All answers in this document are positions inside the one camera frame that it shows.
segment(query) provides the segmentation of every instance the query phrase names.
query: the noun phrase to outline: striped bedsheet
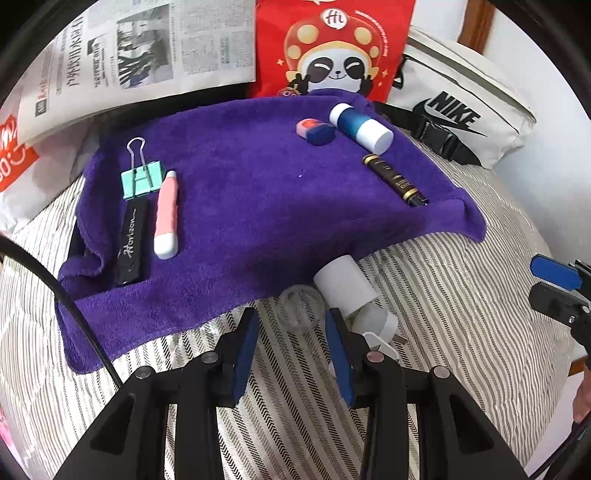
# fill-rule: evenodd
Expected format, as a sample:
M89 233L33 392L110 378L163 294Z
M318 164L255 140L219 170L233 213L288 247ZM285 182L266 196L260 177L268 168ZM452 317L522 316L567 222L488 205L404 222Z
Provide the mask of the striped bedsheet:
M529 308L529 260L548 254L539 233L494 172L426 153L481 208L481 244L450 233L393 245L359 265L378 300L401 319L409 339L397 345L407 367L447 365L525 465L553 413L570 363L565 327ZM69 247L83 180L71 185L14 239L57 275ZM68 368L53 296L32 274L6 260L0 280L0 405L32 480L52 478L113 395L104 369ZM253 301L261 334L246 395L219 409L227 479L354 479L361 464L365 411L350 411L327 366L323 327L287 333L277 299ZM115 361L125 380L141 365L181 367L233 329L244 306L203 327L148 342ZM176 411L167 432L165 477L174 478ZM415 412L409 478L418 478Z

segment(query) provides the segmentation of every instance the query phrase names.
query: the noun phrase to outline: mint green binder clip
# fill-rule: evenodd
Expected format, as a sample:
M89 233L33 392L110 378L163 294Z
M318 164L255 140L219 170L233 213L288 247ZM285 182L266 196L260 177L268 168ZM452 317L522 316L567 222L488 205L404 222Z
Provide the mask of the mint green binder clip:
M142 166L135 168L134 151L131 150L131 144L140 140L142 142L139 148L139 157ZM144 195L150 192L156 192L162 186L163 174L159 161L153 161L146 165L144 158L145 138L135 137L127 143L127 150L131 155L131 170L124 171L121 174L121 185L123 186L123 198L129 200L135 196Z

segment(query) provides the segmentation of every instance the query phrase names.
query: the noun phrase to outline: human hand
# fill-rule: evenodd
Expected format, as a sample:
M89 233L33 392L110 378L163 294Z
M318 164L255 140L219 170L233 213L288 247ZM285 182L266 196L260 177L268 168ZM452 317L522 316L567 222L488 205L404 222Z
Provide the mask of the human hand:
M591 410L591 372L584 366L584 377L573 400L573 419L581 423Z

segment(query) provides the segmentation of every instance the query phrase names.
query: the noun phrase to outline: red bag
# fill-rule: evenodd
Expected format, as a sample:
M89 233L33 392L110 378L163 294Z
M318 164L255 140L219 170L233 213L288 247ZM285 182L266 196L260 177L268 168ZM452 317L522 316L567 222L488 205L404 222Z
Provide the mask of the red bag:
M384 102L406 44L415 0L258 0L251 96L320 88Z

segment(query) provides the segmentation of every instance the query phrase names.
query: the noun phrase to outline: cartoon panda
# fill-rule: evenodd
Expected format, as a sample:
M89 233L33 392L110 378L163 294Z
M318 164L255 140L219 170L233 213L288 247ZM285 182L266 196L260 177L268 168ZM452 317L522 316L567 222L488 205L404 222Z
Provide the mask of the cartoon panda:
M383 45L373 25L329 8L319 17L292 25L284 51L288 89L305 95L338 88L368 96L379 72Z

